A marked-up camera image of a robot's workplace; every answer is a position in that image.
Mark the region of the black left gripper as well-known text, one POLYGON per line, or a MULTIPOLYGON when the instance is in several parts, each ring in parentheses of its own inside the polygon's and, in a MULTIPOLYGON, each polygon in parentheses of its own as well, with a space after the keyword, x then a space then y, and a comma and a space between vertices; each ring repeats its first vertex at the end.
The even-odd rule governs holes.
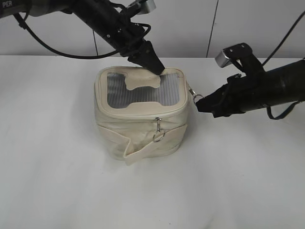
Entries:
POLYGON ((156 55, 152 43, 144 41, 149 25, 131 22, 136 14, 121 4, 96 4, 95 31, 102 36, 128 61, 137 64, 153 74, 161 74, 165 67, 156 55))

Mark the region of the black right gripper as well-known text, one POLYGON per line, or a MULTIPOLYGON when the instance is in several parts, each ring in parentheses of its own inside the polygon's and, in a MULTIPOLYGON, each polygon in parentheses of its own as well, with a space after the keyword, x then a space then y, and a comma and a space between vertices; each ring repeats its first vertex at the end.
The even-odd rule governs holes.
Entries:
POLYGON ((262 109, 264 103, 259 101, 259 91, 263 85, 263 78, 263 73, 244 77, 239 74, 233 75, 227 79, 227 84, 214 93, 207 96, 196 94, 194 104, 197 111, 212 113, 214 118, 218 118, 262 109))

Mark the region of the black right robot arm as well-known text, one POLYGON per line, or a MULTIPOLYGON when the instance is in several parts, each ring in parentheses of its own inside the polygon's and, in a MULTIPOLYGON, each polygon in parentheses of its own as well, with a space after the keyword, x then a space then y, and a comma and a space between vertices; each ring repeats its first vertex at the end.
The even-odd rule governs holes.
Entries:
POLYGON ((195 105, 198 112, 211 113, 215 118, 266 108, 269 118, 278 120, 304 100, 305 61, 299 60, 255 75, 232 75, 195 105))

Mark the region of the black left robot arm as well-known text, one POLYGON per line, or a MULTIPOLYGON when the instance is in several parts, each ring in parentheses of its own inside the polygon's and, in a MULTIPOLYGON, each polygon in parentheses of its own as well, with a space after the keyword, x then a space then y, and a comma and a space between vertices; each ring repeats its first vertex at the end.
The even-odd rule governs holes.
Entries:
POLYGON ((153 74, 160 75, 165 67, 155 53, 152 43, 145 40, 151 31, 146 23, 132 22, 136 15, 155 10, 152 0, 135 0, 128 6, 111 0, 2 0, 0 16, 13 16, 40 45, 49 51, 72 59, 96 60, 119 54, 153 74), (103 38, 114 51, 96 56, 71 55, 60 52, 43 42, 28 26, 29 16, 39 17, 53 12, 74 14, 93 32, 103 38))

